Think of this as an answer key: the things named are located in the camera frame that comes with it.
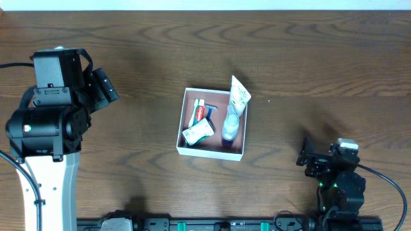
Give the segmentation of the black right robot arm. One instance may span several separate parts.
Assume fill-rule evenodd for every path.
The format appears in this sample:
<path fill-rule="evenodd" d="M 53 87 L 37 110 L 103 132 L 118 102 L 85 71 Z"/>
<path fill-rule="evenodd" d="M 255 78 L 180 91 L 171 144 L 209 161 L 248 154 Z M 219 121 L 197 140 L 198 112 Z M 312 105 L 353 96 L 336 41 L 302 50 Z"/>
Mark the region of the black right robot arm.
<path fill-rule="evenodd" d="M 304 139 L 296 164 L 305 166 L 304 174 L 319 183 L 317 216 L 304 222 L 305 230 L 364 230 L 358 214 L 365 201 L 366 180 L 355 173 L 358 151 L 355 141 L 339 138 L 327 155 L 318 154 Z"/>

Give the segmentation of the clear foam pump soap bottle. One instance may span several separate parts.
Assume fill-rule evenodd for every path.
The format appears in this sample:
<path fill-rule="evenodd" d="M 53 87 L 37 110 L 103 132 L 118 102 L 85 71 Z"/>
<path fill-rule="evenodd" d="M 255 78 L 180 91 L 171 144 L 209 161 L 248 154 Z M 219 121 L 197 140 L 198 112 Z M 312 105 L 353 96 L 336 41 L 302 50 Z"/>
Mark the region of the clear foam pump soap bottle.
<path fill-rule="evenodd" d="M 237 136 L 240 126 L 240 118 L 235 112 L 232 105 L 227 106 L 227 116 L 222 126 L 222 145 L 223 147 L 230 148 Z"/>

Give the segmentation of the blue disposable razor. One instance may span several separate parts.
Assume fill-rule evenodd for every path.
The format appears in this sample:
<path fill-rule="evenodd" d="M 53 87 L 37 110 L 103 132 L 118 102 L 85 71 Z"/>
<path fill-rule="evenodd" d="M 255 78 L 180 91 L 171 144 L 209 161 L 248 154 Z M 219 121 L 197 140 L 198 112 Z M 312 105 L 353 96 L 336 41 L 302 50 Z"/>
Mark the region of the blue disposable razor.
<path fill-rule="evenodd" d="M 218 108 L 216 106 L 212 106 L 212 105 L 208 105 L 208 104 L 205 104 L 205 107 L 208 109 L 206 119 L 210 120 L 211 114 L 213 113 L 213 111 L 217 111 Z"/>

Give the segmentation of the green Dettol soap pack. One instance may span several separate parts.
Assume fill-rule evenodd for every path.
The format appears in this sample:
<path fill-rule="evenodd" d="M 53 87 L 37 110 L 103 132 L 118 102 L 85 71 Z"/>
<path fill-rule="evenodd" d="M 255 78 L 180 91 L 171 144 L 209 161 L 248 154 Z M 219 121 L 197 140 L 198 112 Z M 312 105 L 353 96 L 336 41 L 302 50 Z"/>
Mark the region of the green Dettol soap pack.
<path fill-rule="evenodd" d="M 214 129 L 208 119 L 204 118 L 196 125 L 188 128 L 182 132 L 189 146 L 193 146 L 196 143 L 214 135 Z"/>

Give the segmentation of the Colgate toothpaste tube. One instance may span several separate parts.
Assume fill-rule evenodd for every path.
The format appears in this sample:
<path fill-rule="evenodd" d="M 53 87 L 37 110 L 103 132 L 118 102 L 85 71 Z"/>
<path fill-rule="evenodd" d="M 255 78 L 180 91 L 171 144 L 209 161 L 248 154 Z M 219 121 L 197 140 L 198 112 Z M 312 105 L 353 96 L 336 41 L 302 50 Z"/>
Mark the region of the Colgate toothpaste tube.
<path fill-rule="evenodd" d="M 195 120 L 194 120 L 194 124 L 199 123 L 201 120 L 203 120 L 204 117 L 204 108 L 205 108 L 205 100 L 204 99 L 200 99 L 198 101 L 198 106 L 197 106 L 197 110 L 195 113 Z"/>

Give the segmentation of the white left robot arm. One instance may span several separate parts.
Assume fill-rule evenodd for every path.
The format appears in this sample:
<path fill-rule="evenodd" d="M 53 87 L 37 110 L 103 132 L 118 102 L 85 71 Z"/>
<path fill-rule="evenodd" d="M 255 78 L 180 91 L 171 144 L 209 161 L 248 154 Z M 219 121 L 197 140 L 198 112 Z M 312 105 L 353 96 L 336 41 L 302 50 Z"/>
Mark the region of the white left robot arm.
<path fill-rule="evenodd" d="M 35 52 L 36 85 L 6 123 L 10 154 L 24 196 L 26 230 L 76 230 L 76 178 L 91 115 L 119 98 L 84 49 Z"/>

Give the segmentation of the green toothbrush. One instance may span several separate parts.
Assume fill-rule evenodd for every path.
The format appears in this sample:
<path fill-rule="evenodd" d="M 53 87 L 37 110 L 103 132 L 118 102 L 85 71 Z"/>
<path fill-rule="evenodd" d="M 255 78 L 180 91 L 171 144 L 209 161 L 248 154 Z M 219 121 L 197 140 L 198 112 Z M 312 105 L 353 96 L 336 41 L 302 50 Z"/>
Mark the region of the green toothbrush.
<path fill-rule="evenodd" d="M 193 110 L 192 110 L 191 117 L 188 123 L 188 128 L 191 128 L 194 122 L 196 121 L 195 115 L 196 115 L 198 104 L 199 104 L 199 99 L 197 98 L 193 103 Z"/>

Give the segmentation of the white Pantene tube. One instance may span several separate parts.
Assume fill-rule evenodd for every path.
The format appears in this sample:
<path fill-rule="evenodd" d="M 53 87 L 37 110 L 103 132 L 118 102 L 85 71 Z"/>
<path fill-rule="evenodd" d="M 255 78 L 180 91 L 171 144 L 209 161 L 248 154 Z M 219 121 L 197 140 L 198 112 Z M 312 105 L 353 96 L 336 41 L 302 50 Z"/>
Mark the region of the white Pantene tube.
<path fill-rule="evenodd" d="M 249 91 L 234 75 L 232 75 L 229 104 L 233 107 L 238 117 L 242 116 L 250 99 L 251 95 Z"/>

